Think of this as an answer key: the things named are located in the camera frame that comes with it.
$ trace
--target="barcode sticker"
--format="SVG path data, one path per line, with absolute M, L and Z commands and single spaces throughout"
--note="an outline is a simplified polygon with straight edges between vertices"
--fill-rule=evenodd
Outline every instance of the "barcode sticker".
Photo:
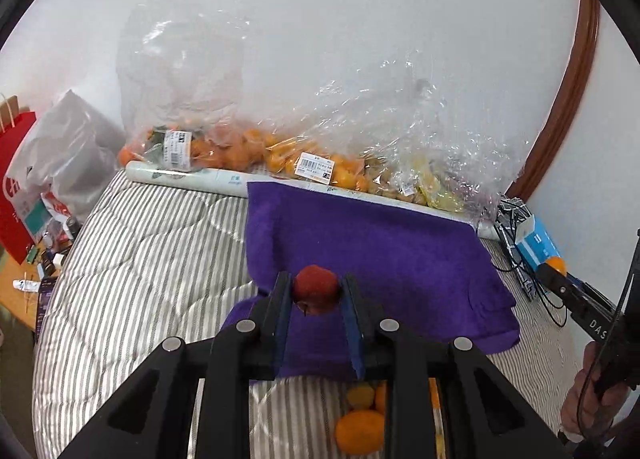
M 298 159 L 295 174 L 311 179 L 311 181 L 329 184 L 331 174 L 334 172 L 334 164 L 331 159 L 303 152 Z
M 409 197 L 409 195 L 415 195 L 415 186 L 412 184 L 405 184 L 400 187 L 400 193 L 405 197 Z
M 168 130 L 164 134 L 162 159 L 172 170 L 191 171 L 191 132 Z

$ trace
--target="white wall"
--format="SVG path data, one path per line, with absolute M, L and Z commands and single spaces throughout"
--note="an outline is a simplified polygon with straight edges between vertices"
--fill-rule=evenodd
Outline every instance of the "white wall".
M 617 303 L 638 241 L 640 65 L 603 10 L 577 116 L 529 201 L 569 272 Z M 570 324 L 579 353 L 590 340 Z M 622 413 L 628 413 L 632 395 Z
M 0 52 L 0 90 L 38 112 L 73 88 L 120 121 L 119 33 L 142 0 L 36 0 Z M 527 153 L 562 78 L 578 0 L 199 0 L 252 20 L 245 91 L 284 101 L 420 49 L 459 128 Z M 270 114 L 269 100 L 263 100 Z

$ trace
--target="red shopping bag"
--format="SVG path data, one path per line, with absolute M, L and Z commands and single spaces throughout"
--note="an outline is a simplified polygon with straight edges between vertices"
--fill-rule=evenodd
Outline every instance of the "red shopping bag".
M 22 262 L 26 258 L 33 239 L 9 202 L 9 198 L 18 191 L 18 185 L 4 174 L 20 142 L 35 121 L 35 112 L 23 112 L 9 124 L 3 121 L 0 130 L 0 176 L 3 191 L 0 194 L 0 245 L 4 246 L 16 262 Z

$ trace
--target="blue box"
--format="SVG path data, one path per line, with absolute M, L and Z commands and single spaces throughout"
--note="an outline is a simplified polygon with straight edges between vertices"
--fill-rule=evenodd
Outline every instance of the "blue box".
M 549 257 L 560 257 L 560 252 L 546 233 L 542 222 L 532 215 L 516 228 L 516 247 L 534 271 Z

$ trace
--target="striped mattress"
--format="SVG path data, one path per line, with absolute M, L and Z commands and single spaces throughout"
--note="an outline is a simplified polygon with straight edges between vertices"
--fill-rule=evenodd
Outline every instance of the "striped mattress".
M 164 338 L 212 337 L 233 305 L 256 293 L 244 254 L 246 214 L 246 199 L 132 183 L 123 172 L 114 177 L 44 321 L 33 383 L 40 459 L 57 457 Z M 496 264 L 508 266 L 497 243 L 482 243 Z M 490 358 L 555 431 L 578 370 L 569 331 L 527 301 L 513 274 L 502 279 L 516 298 L 522 341 Z M 315 377 L 252 386 L 252 458 L 343 457 L 332 432 L 347 412 L 347 388 Z M 189 457 L 196 428 L 194 416 Z

